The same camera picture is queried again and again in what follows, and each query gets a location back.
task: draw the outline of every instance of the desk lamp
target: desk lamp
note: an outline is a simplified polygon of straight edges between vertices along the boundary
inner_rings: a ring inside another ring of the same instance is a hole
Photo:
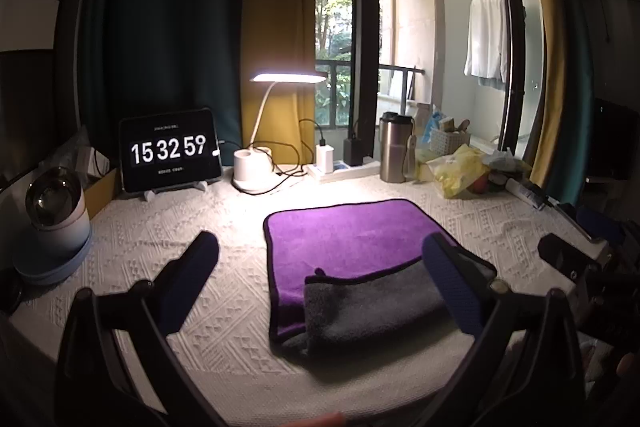
[[[255,119],[254,131],[246,149],[234,152],[234,183],[248,192],[262,192],[278,184],[280,178],[273,172],[271,164],[271,149],[268,147],[254,147],[255,134],[258,132],[260,119],[269,93],[273,86],[281,82],[299,84],[317,84],[326,79],[326,74],[314,71],[312,74],[294,73],[262,73],[251,79],[251,82],[270,82],[262,97],[262,103]]]

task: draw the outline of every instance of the white textured tablecloth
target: white textured tablecloth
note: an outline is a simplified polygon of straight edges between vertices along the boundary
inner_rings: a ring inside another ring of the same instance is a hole
[[[262,221],[277,210],[388,198],[417,203],[465,248],[493,263],[516,291],[571,289],[569,281],[538,257],[538,240],[546,233],[558,234],[592,257],[603,247],[588,243],[555,211],[535,211],[506,192],[444,200],[433,184],[393,185],[370,176],[324,185],[292,178],[277,192],[249,196],[222,180],[206,194],[186,189],[158,194],[150,203],[112,201],[92,221],[92,249],[80,269],[46,295],[23,303],[11,322],[55,359],[78,289],[125,291],[138,279],[153,279],[200,230],[209,230],[220,242],[220,261],[169,343],[225,420],[266,427],[334,410],[351,418],[383,413],[443,386],[471,338],[449,325],[333,367],[302,367],[274,357],[267,335],[270,304]],[[121,341],[146,402],[161,408],[141,376],[129,339]]]

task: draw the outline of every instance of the gray towel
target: gray towel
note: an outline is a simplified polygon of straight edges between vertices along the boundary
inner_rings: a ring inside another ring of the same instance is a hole
[[[305,333],[283,343],[309,357],[393,341],[450,315],[422,259],[357,279],[305,280]]]

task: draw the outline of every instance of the power strip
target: power strip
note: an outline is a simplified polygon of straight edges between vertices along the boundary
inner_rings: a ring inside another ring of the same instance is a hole
[[[351,167],[341,160],[336,160],[333,172],[322,172],[315,164],[305,165],[305,171],[318,183],[322,184],[374,176],[380,172],[380,162],[370,156],[365,156],[362,160],[362,165]]]

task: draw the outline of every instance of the digital clock digits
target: digital clock digits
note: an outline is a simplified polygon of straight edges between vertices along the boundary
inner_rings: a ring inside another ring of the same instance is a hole
[[[131,165],[145,165],[158,162],[179,160],[182,155],[187,158],[202,156],[207,153],[207,137],[204,134],[196,136],[164,137],[152,141],[134,142],[130,144]]]

